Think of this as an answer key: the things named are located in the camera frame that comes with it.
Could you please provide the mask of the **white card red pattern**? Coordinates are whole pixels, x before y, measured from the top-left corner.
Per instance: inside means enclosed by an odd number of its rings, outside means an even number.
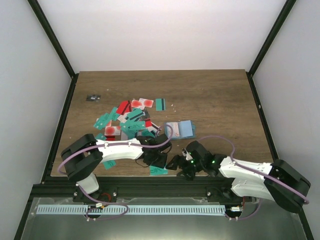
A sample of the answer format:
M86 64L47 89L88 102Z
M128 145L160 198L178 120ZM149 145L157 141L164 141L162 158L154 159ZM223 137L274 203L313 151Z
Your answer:
M180 130L179 130L179 123L178 122L170 122L169 125L172 127L172 138L178 139L181 137Z

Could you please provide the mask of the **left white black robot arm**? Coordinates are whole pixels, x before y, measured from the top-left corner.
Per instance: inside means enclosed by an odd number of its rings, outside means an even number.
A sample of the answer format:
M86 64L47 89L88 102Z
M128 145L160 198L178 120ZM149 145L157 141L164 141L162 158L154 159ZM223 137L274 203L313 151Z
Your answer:
M76 183L89 201L97 202L102 196L94 170L108 161L142 159L147 166L164 168L171 149L171 139L166 134L156 137L137 136L128 140L107 141L85 134L61 152L62 163L57 171Z

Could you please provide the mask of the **teal VIP card front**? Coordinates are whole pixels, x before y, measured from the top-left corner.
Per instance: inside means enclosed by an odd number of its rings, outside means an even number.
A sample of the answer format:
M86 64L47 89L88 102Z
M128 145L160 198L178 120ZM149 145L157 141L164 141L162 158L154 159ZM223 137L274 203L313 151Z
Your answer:
M155 166L150 166L149 167L149 173L151 176L161 176L161 175L167 175L168 170L165 168L159 168Z

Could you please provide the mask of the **blue leather card holder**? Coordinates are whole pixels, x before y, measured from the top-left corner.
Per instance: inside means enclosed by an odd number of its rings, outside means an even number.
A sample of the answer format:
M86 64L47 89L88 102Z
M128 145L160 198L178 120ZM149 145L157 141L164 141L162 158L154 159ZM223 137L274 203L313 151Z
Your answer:
M166 122L164 124L165 126L165 134L172 138L172 127L170 126L171 122ZM179 138L172 138L173 140L179 140L179 139L192 139L196 137L196 126L193 124L191 120L184 120L184 121L178 121L179 125L179 132L180 137Z

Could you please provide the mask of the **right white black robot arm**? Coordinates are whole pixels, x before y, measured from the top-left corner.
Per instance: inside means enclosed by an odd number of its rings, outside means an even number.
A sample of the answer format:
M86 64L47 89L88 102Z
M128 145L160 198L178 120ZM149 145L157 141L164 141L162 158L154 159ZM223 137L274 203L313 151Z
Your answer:
M193 141L166 165L168 170L180 169L179 175L193 180L204 171L211 177L232 179L222 188L229 202L238 197L271 200L291 213L298 213L309 200L311 183L282 159L272 163L249 162L225 154L212 154L199 141Z

